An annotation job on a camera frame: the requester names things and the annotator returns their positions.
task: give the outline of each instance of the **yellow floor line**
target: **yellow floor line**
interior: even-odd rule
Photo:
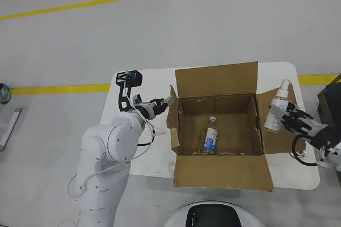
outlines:
[[[25,16],[33,16],[33,15],[38,15],[38,14],[47,14],[49,12],[58,12],[58,11],[63,11],[63,10],[71,10],[71,9],[77,9],[77,8],[83,8],[83,7],[89,7],[89,6],[96,6],[96,5],[102,5],[102,4],[107,4],[107,3],[112,3],[112,2],[119,2],[120,0],[94,0],[91,2],[82,2],[82,3],[77,3],[73,5],[67,5],[67,6],[57,6],[57,7],[52,7],[48,9],[41,9],[41,10],[34,10],[30,12],[21,12],[18,14],[11,14],[11,15],[6,15],[6,16],[0,16],[0,20],[9,20],[9,19],[15,19],[15,18],[22,18]]]
[[[299,75],[299,83],[301,86],[308,85],[327,85],[332,82],[339,74],[324,75]]]
[[[338,74],[325,75],[299,75],[300,86],[327,85]],[[50,95],[50,94],[75,94],[75,93],[101,93],[108,92],[109,83],[96,85],[71,85],[71,86],[53,86],[53,87],[18,87],[11,88],[13,95]]]
[[[75,94],[75,93],[99,93],[108,92],[109,83],[98,85],[72,85],[54,87],[19,87],[11,88],[13,95],[53,95],[53,94]]]

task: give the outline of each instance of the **open cardboard box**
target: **open cardboard box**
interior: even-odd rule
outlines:
[[[175,187],[273,191],[265,154],[289,153],[294,135],[263,128],[277,89],[256,94],[257,74],[258,62],[175,71],[179,97],[171,87],[175,102],[167,117],[171,148],[177,153]],[[292,85],[289,101],[296,103]],[[217,118],[216,150],[201,154],[210,116]],[[304,149],[302,143],[296,147]]]

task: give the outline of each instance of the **person's foot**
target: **person's foot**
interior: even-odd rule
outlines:
[[[0,90],[0,102],[2,104],[6,104],[10,101],[11,93],[9,92],[8,85],[2,84],[2,88]]]

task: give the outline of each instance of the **table top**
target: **table top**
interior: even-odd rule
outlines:
[[[177,92],[175,69],[178,68],[139,70],[143,75],[142,85],[132,88],[132,96],[140,94],[144,102],[155,98],[167,98],[170,95],[170,85]],[[120,112],[118,106],[120,88],[116,85],[115,79],[116,74],[111,81],[112,86],[107,95],[101,124],[109,124]],[[301,110],[305,110],[296,69],[288,62],[259,63],[256,93],[278,88],[283,79],[289,79],[293,83],[297,105]],[[167,112],[168,110],[151,121],[156,132],[166,132],[166,134],[157,136],[148,152],[132,161],[130,174],[163,178],[174,176],[176,154],[170,149],[170,130],[166,127]],[[144,130],[139,142],[149,142],[148,131],[148,128]],[[145,148],[139,147],[136,155],[144,150]],[[266,159],[274,187],[312,190],[319,185],[318,167],[304,166],[289,153],[266,154]],[[309,144],[306,144],[306,156],[303,160],[315,162],[314,150]]]

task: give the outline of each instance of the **white spray bottle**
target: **white spray bottle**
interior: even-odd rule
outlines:
[[[274,96],[271,105],[275,105],[279,108],[282,108],[283,110],[286,110],[289,101],[288,101],[288,95],[289,95],[289,84],[290,80],[284,79],[281,83],[281,86],[279,90],[276,93],[276,96]],[[264,124],[264,127],[266,130],[270,132],[279,132],[281,129],[281,119],[277,118],[274,114],[270,113],[270,111],[267,114],[266,121]]]

